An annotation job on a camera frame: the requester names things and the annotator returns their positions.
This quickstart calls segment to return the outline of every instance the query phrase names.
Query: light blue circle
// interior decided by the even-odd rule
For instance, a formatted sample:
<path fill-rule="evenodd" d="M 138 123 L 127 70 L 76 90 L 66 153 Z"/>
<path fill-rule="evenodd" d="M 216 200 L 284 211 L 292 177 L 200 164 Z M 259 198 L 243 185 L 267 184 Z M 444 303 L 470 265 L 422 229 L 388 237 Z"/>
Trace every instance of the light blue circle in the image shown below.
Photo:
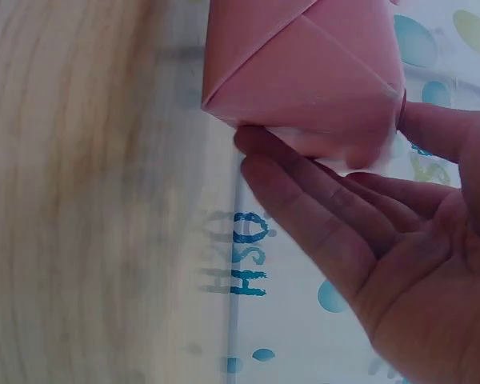
<path fill-rule="evenodd" d="M 227 373 L 237 374 L 243 369 L 243 361 L 240 358 L 227 358 Z"/>
<path fill-rule="evenodd" d="M 273 358 L 275 358 L 275 353 L 267 348 L 261 348 L 253 353 L 253 359 L 258 360 L 259 362 L 268 362 Z"/>
<path fill-rule="evenodd" d="M 451 106 L 450 92 L 446 86 L 440 82 L 428 82 L 423 87 L 423 102 L 434 104 L 436 106 Z"/>
<path fill-rule="evenodd" d="M 438 44 L 423 25 L 412 18 L 396 14 L 394 31 L 404 63 L 423 68 L 435 65 L 439 56 Z"/>
<path fill-rule="evenodd" d="M 318 290 L 318 302 L 324 310 L 333 314 L 340 314 L 349 307 L 345 299 L 328 281 L 325 281 Z"/>

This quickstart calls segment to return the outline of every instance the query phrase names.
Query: origami fold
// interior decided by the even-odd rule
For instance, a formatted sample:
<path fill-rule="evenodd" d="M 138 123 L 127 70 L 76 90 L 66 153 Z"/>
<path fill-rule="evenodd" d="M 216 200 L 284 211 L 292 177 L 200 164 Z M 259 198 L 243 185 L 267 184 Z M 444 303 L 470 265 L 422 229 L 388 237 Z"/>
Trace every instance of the origami fold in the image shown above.
<path fill-rule="evenodd" d="M 387 0 L 211 0 L 203 109 L 300 153 L 373 161 L 403 70 Z"/>

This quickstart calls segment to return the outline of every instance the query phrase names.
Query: palm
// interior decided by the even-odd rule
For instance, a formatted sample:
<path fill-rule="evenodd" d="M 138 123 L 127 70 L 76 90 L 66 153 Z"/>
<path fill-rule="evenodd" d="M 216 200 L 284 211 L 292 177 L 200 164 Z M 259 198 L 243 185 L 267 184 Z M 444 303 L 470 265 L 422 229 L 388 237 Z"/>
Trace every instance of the palm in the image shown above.
<path fill-rule="evenodd" d="M 410 140 L 460 163 L 462 191 L 340 178 L 257 127 L 235 137 L 242 172 L 411 382 L 480 383 L 480 131 L 468 132 L 480 114 L 412 104 L 406 113 Z"/>
<path fill-rule="evenodd" d="M 422 256 L 432 258 L 420 276 L 404 266 L 395 266 L 387 273 L 412 283 L 380 295 L 377 290 L 387 289 L 387 281 L 381 279 L 370 291 L 360 294 L 353 305 L 371 332 L 375 348 L 402 372 L 410 372 L 410 376 L 420 372 L 418 379 L 432 378 L 430 382 L 478 383 L 480 237 L 470 228 L 460 191 L 445 197 L 432 221 L 449 224 L 442 239 L 427 240 L 432 248 L 437 244 L 436 254 L 395 255 L 417 263 Z M 417 231 L 427 232 L 429 227 L 430 221 L 424 220 Z M 447 242 L 448 251 L 442 242 Z M 384 310 L 375 314 L 373 306 Z"/>

